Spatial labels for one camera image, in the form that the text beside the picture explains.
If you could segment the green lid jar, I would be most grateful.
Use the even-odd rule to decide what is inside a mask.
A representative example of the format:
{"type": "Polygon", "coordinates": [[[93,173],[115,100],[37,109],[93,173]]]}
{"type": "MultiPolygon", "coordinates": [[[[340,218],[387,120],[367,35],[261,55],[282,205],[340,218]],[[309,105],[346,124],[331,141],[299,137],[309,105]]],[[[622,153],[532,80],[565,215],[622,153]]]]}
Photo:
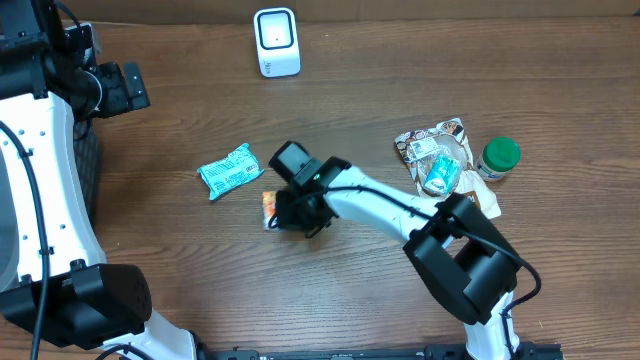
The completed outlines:
{"type": "Polygon", "coordinates": [[[484,147],[476,169],[483,180],[498,181],[513,170],[520,159],[520,147],[512,138],[496,137],[484,147]]]}

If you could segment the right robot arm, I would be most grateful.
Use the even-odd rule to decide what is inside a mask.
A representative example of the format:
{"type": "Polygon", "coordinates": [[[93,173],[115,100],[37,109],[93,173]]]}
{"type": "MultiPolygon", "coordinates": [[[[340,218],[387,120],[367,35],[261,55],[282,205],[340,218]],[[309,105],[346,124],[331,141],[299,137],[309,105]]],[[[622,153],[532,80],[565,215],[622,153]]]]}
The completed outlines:
{"type": "Polygon", "coordinates": [[[276,194],[270,226],[308,238],[335,218],[375,227],[401,243],[433,298],[463,322],[470,358],[517,358],[520,341],[509,305],[520,258],[468,197],[414,196],[343,159],[322,162],[293,141],[269,165],[287,183],[276,194]]]}

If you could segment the brown white snack bag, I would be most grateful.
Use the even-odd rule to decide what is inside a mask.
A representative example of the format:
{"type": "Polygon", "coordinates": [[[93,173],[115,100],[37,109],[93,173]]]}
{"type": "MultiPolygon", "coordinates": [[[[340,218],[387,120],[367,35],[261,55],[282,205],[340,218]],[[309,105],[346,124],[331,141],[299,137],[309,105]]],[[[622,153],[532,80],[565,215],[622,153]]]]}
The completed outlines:
{"type": "Polygon", "coordinates": [[[420,197],[441,201],[456,192],[467,196],[489,219],[502,215],[496,195],[474,169],[473,154],[459,118],[440,122],[429,129],[402,133],[394,139],[394,144],[420,197]],[[455,158],[462,163],[459,180],[446,196],[435,196],[423,188],[427,174],[439,155],[455,158]]]}

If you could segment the teal Kleenex tissue pack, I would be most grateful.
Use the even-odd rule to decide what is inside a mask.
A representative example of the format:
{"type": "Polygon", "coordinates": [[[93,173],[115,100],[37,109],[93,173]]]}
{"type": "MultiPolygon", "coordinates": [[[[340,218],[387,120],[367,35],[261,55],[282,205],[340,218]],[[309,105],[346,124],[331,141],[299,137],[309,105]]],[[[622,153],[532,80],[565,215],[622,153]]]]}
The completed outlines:
{"type": "Polygon", "coordinates": [[[427,174],[423,188],[435,196],[446,196],[455,188],[461,171],[462,163],[459,160],[439,155],[427,174]]]}

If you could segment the teal snack packet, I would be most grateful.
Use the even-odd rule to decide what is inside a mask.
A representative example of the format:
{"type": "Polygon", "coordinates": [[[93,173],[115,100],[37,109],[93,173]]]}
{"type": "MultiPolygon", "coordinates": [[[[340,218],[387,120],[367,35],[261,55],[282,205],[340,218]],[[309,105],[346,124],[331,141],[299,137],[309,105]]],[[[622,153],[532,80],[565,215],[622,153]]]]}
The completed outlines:
{"type": "Polygon", "coordinates": [[[209,188],[209,200],[216,201],[226,193],[257,179],[264,169],[251,152],[250,145],[243,143],[225,158],[203,165],[197,172],[209,188]]]}

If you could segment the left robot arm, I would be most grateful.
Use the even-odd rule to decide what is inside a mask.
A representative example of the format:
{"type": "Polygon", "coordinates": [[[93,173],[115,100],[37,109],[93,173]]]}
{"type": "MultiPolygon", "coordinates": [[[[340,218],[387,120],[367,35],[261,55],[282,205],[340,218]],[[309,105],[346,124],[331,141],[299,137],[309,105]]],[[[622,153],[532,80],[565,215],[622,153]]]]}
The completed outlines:
{"type": "Polygon", "coordinates": [[[135,63],[98,63],[88,23],[62,24],[57,1],[1,5],[1,278],[4,318],[34,346],[97,350],[101,357],[204,359],[206,347],[153,309],[142,271],[107,261],[86,205],[96,174],[91,123],[150,104],[135,63]]]}

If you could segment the orange white small box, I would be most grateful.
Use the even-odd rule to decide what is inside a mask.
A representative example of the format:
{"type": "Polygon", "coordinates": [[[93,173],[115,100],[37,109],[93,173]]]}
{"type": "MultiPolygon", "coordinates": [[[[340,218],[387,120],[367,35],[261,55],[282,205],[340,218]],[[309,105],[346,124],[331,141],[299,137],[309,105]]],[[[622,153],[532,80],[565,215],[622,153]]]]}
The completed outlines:
{"type": "Polygon", "coordinates": [[[262,193],[263,228],[272,230],[271,220],[276,220],[275,216],[276,192],[265,191],[262,193]]]}

